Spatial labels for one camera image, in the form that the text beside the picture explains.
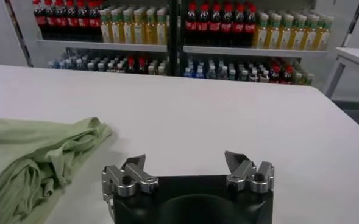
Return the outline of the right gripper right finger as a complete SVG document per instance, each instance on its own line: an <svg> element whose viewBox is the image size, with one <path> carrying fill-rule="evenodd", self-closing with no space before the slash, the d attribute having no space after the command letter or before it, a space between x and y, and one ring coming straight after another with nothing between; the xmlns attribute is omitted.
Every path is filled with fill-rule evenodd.
<svg viewBox="0 0 359 224"><path fill-rule="evenodd" d="M230 174L226 176L226 185L236 192L249 190L265 194L274 190L274 166L262 161L257 167L246 155L225 151L224 156Z"/></svg>

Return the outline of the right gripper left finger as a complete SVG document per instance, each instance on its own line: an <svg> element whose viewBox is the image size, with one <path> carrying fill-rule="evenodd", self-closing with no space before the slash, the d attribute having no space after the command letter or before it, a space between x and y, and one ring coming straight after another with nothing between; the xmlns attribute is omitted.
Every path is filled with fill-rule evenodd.
<svg viewBox="0 0 359 224"><path fill-rule="evenodd" d="M137 187L147 194L153 194L159 187L158 177L144 171L146 155L127 158L119 168L105 166L102 170L102 193L104 196L117 195L131 197L137 193Z"/></svg>

